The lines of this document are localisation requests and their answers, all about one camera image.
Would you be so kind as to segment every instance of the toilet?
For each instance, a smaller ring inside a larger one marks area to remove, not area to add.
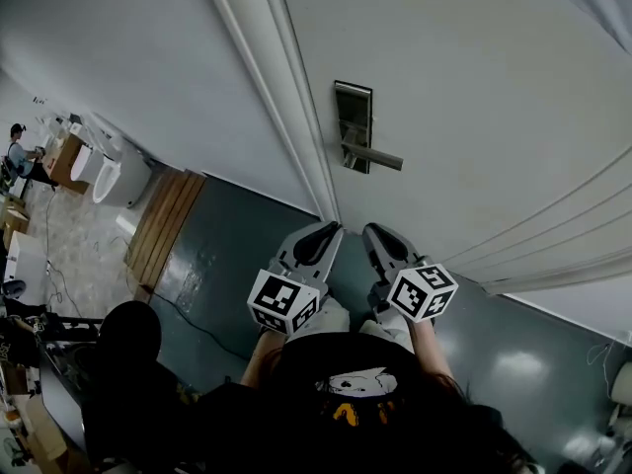
[[[134,205],[149,182],[151,169],[118,128],[95,114],[82,115],[81,119],[83,128],[77,128],[75,134],[89,141],[93,149],[82,146],[75,161],[76,171],[73,165],[76,177],[79,181],[94,184],[94,203],[119,207]]]
[[[103,160],[103,153],[99,149],[90,149],[87,145],[82,145],[72,165],[70,179],[94,185],[103,167]]]
[[[136,148],[130,147],[132,150],[122,152],[118,161],[104,157],[103,167],[92,191],[95,203],[130,207],[142,194],[149,182],[151,169]]]

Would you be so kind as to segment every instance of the cable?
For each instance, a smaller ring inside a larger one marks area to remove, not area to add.
[[[239,359],[243,359],[244,361],[249,361],[248,358],[239,355],[238,353],[233,352],[232,350],[229,350],[228,348],[226,348],[223,344],[221,344],[219,342],[219,340],[215,337],[215,335],[212,332],[209,332],[208,330],[199,327],[198,325],[196,325],[194,322],[192,322],[187,315],[182,312],[182,310],[180,309],[180,307],[178,307],[175,303],[173,303],[171,300],[167,300],[164,296],[159,295],[158,293],[154,292],[154,295],[156,295],[158,298],[164,300],[165,302],[167,302],[168,304],[170,304],[174,309],[176,309],[176,311],[178,311],[178,314],[180,314],[180,316],[182,316],[182,319],[185,320],[191,327],[195,328],[196,330],[199,330],[200,332],[204,332],[205,334],[207,334],[209,337],[211,337],[215,343],[222,348],[225,352],[233,355],[233,356],[237,356]]]
[[[608,361],[608,357],[610,356],[610,352],[612,351],[612,347],[614,346],[614,343],[616,343],[616,342],[618,342],[618,341],[617,341],[616,338],[614,338],[611,343],[595,344],[586,353],[586,364],[587,365],[593,365],[593,363],[595,363],[597,361],[597,359],[601,355],[603,355],[605,353],[605,356],[603,357],[603,361],[601,362],[601,367],[603,368],[603,380],[605,381],[605,396],[607,398],[610,398],[610,381],[608,381],[608,373],[607,373],[606,364],[607,364],[607,361]],[[630,342],[632,342],[632,330],[628,331],[627,343],[623,345],[623,350],[624,351],[628,347],[628,345],[630,345]],[[602,346],[601,351],[599,351],[599,353],[597,353],[594,356],[593,359],[590,359],[591,353],[593,352],[593,350],[595,348],[600,347],[600,346]]]
[[[48,213],[50,211],[50,205],[52,204],[52,200],[55,198],[55,195],[57,195],[57,190],[53,190],[52,191],[52,196],[50,197],[50,200],[48,201],[48,205],[46,206],[46,216],[45,216],[45,222],[46,222],[46,260],[48,261],[48,265],[50,266],[50,268],[53,269],[55,272],[57,272],[61,276],[61,281],[63,282],[63,289],[66,292],[66,296],[68,297],[68,300],[70,300],[70,302],[74,306],[75,311],[77,312],[77,316],[79,316],[80,318],[83,318],[83,316],[81,315],[81,312],[79,311],[79,306],[77,305],[77,302],[75,302],[72,299],[72,297],[70,296],[70,293],[68,292],[68,286],[66,285],[66,276],[63,274],[62,271],[60,271],[59,269],[56,269],[53,266],[52,261],[48,257],[48,250],[49,250],[49,246],[50,246],[50,240],[49,240],[49,237],[48,237]],[[50,282],[52,282],[52,285],[55,287],[55,293],[50,296],[46,306],[50,305],[50,300],[52,299],[53,296],[56,296],[57,297],[57,302],[61,303],[63,301],[63,296],[59,292],[59,289],[57,288],[57,285],[55,284],[55,282],[52,280],[52,275],[51,274],[48,274],[48,278],[50,279]]]
[[[125,250],[125,257],[127,258],[127,261],[129,262],[129,243],[123,237],[121,237],[120,235],[117,235],[117,237],[115,237],[108,243],[108,246],[112,246],[112,244],[114,244],[114,242],[117,239],[120,239],[123,242],[123,244],[127,246],[127,249]],[[131,286],[129,286],[129,266],[127,265],[125,265],[125,284],[127,284],[127,289],[131,293],[131,296],[134,296],[135,292],[133,289],[131,289]]]
[[[49,245],[49,239],[48,239],[48,211],[50,210],[50,204],[52,203],[52,199],[55,197],[56,192],[52,194],[52,197],[50,197],[50,200],[48,201],[48,206],[46,207],[46,259],[48,260],[48,245]],[[114,239],[112,239],[110,241],[110,243],[108,244],[108,246],[112,245],[115,243],[115,241],[117,239],[120,239],[125,246],[127,246],[127,257],[129,258],[129,243],[120,235],[115,237]],[[96,251],[97,253],[99,252],[99,242],[95,242],[95,244],[92,247],[93,251]],[[77,314],[79,315],[79,317],[81,318],[81,313],[79,312],[79,307],[77,306],[77,304],[75,303],[75,301],[72,299],[72,297],[70,296],[70,294],[68,293],[68,287],[66,286],[66,278],[63,274],[62,271],[56,269],[53,265],[52,262],[50,260],[48,260],[48,264],[50,265],[50,268],[53,269],[55,272],[59,273],[61,275],[61,279],[63,281],[63,287],[64,290],[66,291],[66,295],[68,296],[68,299],[72,302],[72,305],[74,305],[75,310],[77,311]],[[129,290],[129,292],[134,295],[134,292],[132,291],[131,287],[129,286],[129,267],[126,267],[125,269],[125,283],[127,284],[127,289]],[[55,284],[55,282],[52,280],[52,277],[50,277],[50,282],[52,282],[52,285],[55,287],[55,293],[53,293],[50,298],[48,299],[48,303],[50,303],[50,300],[52,299],[53,296],[57,297],[57,301],[59,303],[61,303],[63,297],[61,296],[61,293],[59,292],[57,285]],[[192,322],[187,315],[182,312],[182,310],[180,309],[180,307],[178,307],[175,303],[173,303],[171,300],[167,300],[164,296],[159,295],[158,293],[153,293],[154,295],[156,295],[157,297],[161,298],[162,300],[164,300],[165,302],[167,302],[168,304],[170,304],[174,309],[176,309],[176,311],[178,312],[178,314],[180,314],[180,316],[182,316],[182,319],[184,319],[187,324],[189,324],[191,327],[195,328],[196,330],[199,330],[200,332],[203,332],[205,334],[207,334],[209,337],[211,337],[214,342],[225,352],[229,353],[230,355],[233,356],[237,356],[239,359],[242,359],[244,361],[249,361],[248,358],[239,355],[236,352],[233,352],[232,350],[229,350],[228,348],[226,348],[216,337],[212,332],[209,332],[208,330],[199,327],[198,325],[196,325],[194,322]]]

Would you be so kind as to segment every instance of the tiled floor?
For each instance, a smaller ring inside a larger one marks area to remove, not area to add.
[[[154,175],[156,177],[131,209],[130,218],[140,218],[158,175]],[[28,233],[41,240],[44,250],[48,245],[48,258],[63,273],[68,293],[82,316],[103,318],[133,296],[136,282],[123,262],[130,236],[116,222],[121,207],[95,204],[92,187],[82,196],[57,188],[53,196],[52,189],[41,183],[32,183],[25,193],[25,200],[31,217]],[[57,290],[61,302],[55,295]],[[60,273],[51,273],[51,279],[46,281],[45,297],[54,312],[77,315],[64,290]]]
[[[163,327],[161,361],[200,391],[226,376],[238,380],[246,365],[242,358],[257,342],[258,328],[246,307],[255,275],[288,232],[312,221],[267,198],[207,180],[151,302]],[[361,240],[347,236],[329,283],[352,310],[353,326],[368,311],[365,297],[374,280]],[[498,408],[510,432],[547,472],[567,458],[590,465],[612,404],[600,361],[588,366],[586,358],[592,346],[608,340],[488,297],[469,281],[460,284],[436,322],[458,383],[477,402]],[[237,355],[189,326],[169,301]],[[630,355],[621,345],[614,347],[607,361],[610,381]]]

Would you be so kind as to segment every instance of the door lever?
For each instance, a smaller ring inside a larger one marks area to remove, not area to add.
[[[349,128],[343,139],[342,146],[343,150],[346,151],[345,167],[353,169],[355,162],[359,159],[376,163],[377,165],[383,165],[389,169],[402,170],[402,165],[404,164],[403,158],[398,158],[392,154],[382,153],[370,147],[356,144],[357,136],[358,131],[355,128]]]
[[[363,174],[369,173],[371,163],[402,170],[402,158],[371,149],[373,90],[341,81],[336,81],[334,87],[343,165]]]

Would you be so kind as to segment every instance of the white wall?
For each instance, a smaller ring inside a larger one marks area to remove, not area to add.
[[[622,343],[632,341],[632,276],[509,296]]]
[[[33,98],[34,95],[0,70],[0,155],[6,154],[11,126],[16,122],[27,128],[20,141],[25,149],[41,144],[40,124],[36,117],[45,115],[49,104],[36,104]]]
[[[314,211],[211,0],[0,0],[0,66],[171,165]]]

